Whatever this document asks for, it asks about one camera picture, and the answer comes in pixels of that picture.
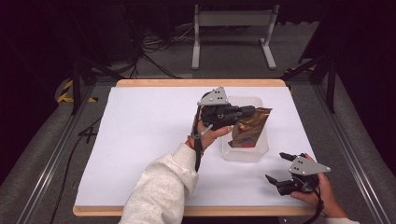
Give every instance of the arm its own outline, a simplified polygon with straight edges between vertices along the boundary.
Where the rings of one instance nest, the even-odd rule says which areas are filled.
[[[205,128],[200,121],[199,130]],[[208,131],[202,137],[203,148],[218,137],[229,133],[231,127]],[[188,138],[173,155],[152,162],[142,174],[122,211],[120,223],[180,223],[184,204],[198,182],[195,172],[196,154]]]
[[[359,222],[351,221],[347,217],[347,213],[341,207],[341,205],[335,199],[335,194],[332,189],[332,184],[325,174],[318,174],[319,178],[319,188],[320,188],[320,197],[323,201],[323,211],[322,213],[325,215],[325,220],[327,224],[356,224]],[[306,203],[310,203],[313,206],[318,205],[318,197],[314,193],[301,193],[298,191],[294,191],[290,195],[292,198],[301,200]]]

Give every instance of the snack bag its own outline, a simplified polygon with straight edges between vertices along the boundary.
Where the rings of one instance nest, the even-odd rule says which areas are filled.
[[[255,147],[271,110],[257,107],[253,116],[240,119],[233,126],[233,140],[228,143],[230,147]]]

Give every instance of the wooden table edge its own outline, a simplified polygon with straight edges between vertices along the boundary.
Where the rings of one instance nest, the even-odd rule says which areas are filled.
[[[116,87],[286,87],[282,79],[122,79]]]
[[[122,206],[74,206],[78,217],[120,217]],[[185,217],[290,217],[312,216],[312,206],[186,206]]]

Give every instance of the black strap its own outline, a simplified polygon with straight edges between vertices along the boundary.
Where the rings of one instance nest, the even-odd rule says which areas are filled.
[[[310,224],[310,223],[314,223],[315,220],[318,219],[321,211],[323,210],[323,201],[320,198],[320,189],[319,192],[317,192],[315,189],[312,189],[312,191],[314,191],[314,193],[317,195],[318,197],[318,205],[317,205],[317,212],[311,217],[309,218],[304,224]]]
[[[201,112],[201,107],[198,106],[197,113],[195,114],[194,127],[193,127],[193,135],[198,134],[198,123],[199,123],[199,114]],[[198,172],[199,166],[201,165],[201,151],[203,150],[201,138],[194,138],[194,150],[196,155],[195,161],[195,171]]]

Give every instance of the hand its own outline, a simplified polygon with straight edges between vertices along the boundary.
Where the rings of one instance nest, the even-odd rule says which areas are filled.
[[[313,161],[313,159],[308,154],[305,154],[305,156],[307,159]],[[318,174],[318,179],[318,189],[320,189],[320,197],[324,205],[322,213],[326,217],[347,217],[347,213],[335,199],[334,191],[332,190],[332,184],[330,183],[327,176],[325,174]],[[318,205],[318,197],[313,192],[301,193],[299,191],[294,191],[290,196],[303,202],[310,203],[315,207]]]
[[[201,121],[201,114],[200,114],[200,119],[198,123],[198,133],[201,133],[204,129],[206,129],[206,126],[202,123]],[[204,135],[201,137],[201,142],[202,142],[202,147],[203,150],[207,149],[212,143],[218,138],[226,135],[227,133],[230,133],[233,130],[232,126],[225,126],[220,129],[217,129],[215,131],[209,130],[207,131]],[[188,137],[186,141],[187,146],[194,146],[194,139],[192,137]]]

